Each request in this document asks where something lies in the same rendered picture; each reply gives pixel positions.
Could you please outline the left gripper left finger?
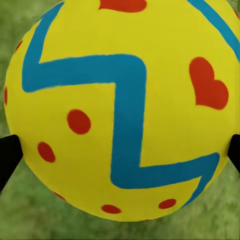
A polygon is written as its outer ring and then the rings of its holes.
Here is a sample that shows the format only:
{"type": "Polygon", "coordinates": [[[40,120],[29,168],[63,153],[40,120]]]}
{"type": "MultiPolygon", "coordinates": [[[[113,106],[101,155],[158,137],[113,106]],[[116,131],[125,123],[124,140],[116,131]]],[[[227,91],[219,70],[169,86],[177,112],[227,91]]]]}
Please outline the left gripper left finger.
{"type": "Polygon", "coordinates": [[[16,134],[0,138],[0,193],[22,158],[23,152],[16,134]]]}

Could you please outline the easter egg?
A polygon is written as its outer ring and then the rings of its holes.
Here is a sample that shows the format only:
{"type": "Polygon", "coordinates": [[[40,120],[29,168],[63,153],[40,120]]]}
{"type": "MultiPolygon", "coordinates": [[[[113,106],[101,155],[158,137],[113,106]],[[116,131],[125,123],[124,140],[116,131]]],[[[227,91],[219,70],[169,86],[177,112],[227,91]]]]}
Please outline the easter egg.
{"type": "Polygon", "coordinates": [[[67,203],[119,222],[172,214],[240,135],[240,17],[227,0],[63,0],[18,44],[4,109],[67,203]]]}

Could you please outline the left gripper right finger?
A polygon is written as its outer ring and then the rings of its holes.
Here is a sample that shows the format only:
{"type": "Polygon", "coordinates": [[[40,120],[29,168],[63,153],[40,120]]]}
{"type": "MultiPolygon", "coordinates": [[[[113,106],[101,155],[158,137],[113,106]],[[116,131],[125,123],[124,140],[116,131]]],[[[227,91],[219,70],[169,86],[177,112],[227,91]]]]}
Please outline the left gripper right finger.
{"type": "Polygon", "coordinates": [[[232,136],[230,147],[228,150],[228,157],[240,173],[240,135],[232,136]]]}

